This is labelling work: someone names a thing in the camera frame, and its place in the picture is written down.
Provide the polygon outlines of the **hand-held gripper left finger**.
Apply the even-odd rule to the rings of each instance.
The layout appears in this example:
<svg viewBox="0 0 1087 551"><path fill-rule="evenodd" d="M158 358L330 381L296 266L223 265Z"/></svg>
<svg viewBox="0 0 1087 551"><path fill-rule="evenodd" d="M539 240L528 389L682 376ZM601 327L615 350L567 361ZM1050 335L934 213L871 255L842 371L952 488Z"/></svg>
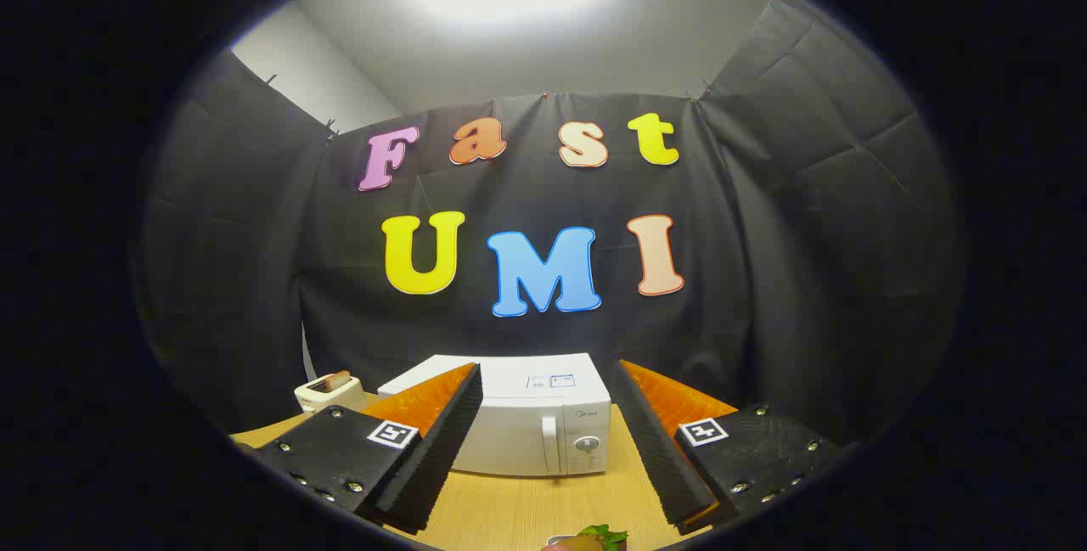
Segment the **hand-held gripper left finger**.
<svg viewBox="0 0 1087 551"><path fill-rule="evenodd" d="M252 458L327 505L416 533L482 406L482 366L448 370L361 411L330 404Z"/></svg>

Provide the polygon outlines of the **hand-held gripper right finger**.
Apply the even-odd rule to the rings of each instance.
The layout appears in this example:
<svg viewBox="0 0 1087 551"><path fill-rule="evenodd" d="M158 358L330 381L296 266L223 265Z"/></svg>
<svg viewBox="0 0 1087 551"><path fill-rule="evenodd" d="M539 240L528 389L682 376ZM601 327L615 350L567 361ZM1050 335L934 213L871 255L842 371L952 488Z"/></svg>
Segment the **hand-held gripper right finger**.
<svg viewBox="0 0 1087 551"><path fill-rule="evenodd" d="M679 534L780 503L845 452L769 403L730 406L625 360L613 379L613 401Z"/></svg>

